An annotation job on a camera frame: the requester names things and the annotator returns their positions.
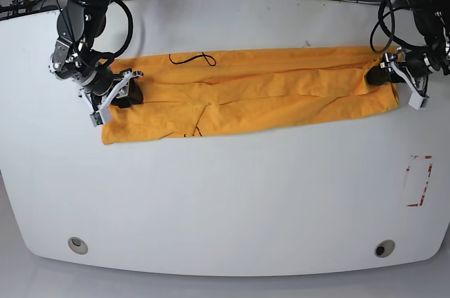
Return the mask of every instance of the orange cloth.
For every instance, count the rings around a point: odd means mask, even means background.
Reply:
[[[172,55],[183,61],[199,53]],[[120,110],[103,126],[104,144],[211,136],[357,119],[398,106],[394,85],[364,76],[381,55],[366,47],[208,52],[174,65],[168,55],[116,60],[112,70],[143,72],[144,104]]]

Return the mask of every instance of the table surface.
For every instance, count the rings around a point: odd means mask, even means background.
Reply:
[[[159,275],[54,261],[25,246],[0,176],[2,298],[447,298],[450,235],[431,259],[365,271],[273,278]]]
[[[124,57],[367,45],[377,9],[319,0],[129,7],[136,29]],[[0,44],[0,84],[9,86],[0,93],[8,105],[0,168],[34,254],[155,273],[284,276],[421,261],[439,249],[450,221],[448,79],[432,77],[425,112],[405,106],[401,86],[401,107],[368,119],[103,146],[76,85],[46,69],[56,17],[0,23],[8,39]],[[409,13],[398,20],[399,35],[420,41]],[[114,51],[125,36],[125,16],[111,6],[95,47]],[[433,156],[422,207],[405,202],[422,192],[405,179],[412,155]],[[74,236],[89,246],[86,255],[69,249]],[[396,250],[380,259],[374,250],[383,240]]]

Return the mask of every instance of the yellow fabric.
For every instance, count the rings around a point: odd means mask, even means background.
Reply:
[[[179,62],[199,53],[172,55]],[[120,110],[103,126],[104,144],[164,137],[245,133],[274,127],[357,119],[398,106],[394,86],[369,86],[380,55],[366,47],[208,52],[174,65],[168,55],[116,60],[132,67],[144,104]]]

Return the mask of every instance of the white table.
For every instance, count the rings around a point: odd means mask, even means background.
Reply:
[[[373,6],[315,0],[129,6],[136,30],[124,57],[367,45],[376,19]],[[111,7],[97,49],[120,47],[124,20]],[[409,13],[398,20],[399,34],[421,41]],[[0,44],[0,168],[36,255],[157,273],[281,276],[421,261],[439,249],[450,220],[450,80],[431,79],[425,112],[404,106],[402,86],[401,108],[368,119],[105,147],[77,87],[47,72],[55,25],[56,13],[0,23],[8,39]],[[411,155],[433,156],[421,207],[406,206],[422,192],[405,182]],[[86,255],[69,249],[73,236],[88,244]],[[383,240],[396,249],[380,259]]]
[[[2,298],[447,298],[450,236],[433,258],[365,271],[275,278],[212,278],[111,270],[34,256],[0,177]]]

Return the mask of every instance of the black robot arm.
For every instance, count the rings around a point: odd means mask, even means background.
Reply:
[[[116,52],[93,50],[94,39],[105,29],[106,12],[111,2],[127,14],[128,34]],[[133,18],[121,0],[68,0],[58,17],[58,39],[51,57],[51,71],[59,79],[72,78],[80,85],[80,96],[92,108],[94,125],[110,121],[108,106],[121,108],[143,102],[142,93],[134,82],[141,72],[126,70],[113,74],[109,65],[122,55],[133,34]]]
[[[417,30],[423,35],[425,46],[413,45],[393,37],[401,48],[397,53],[384,55],[380,67],[373,68],[367,75],[367,80],[369,84],[382,84],[386,81],[406,82],[413,91],[410,105],[420,109],[425,107],[428,99],[426,95],[428,75],[433,72],[450,74],[450,0],[404,1],[413,12]],[[390,37],[391,32],[384,23],[385,15],[383,15],[386,5],[387,0],[383,0],[380,4],[378,23],[383,32]]]

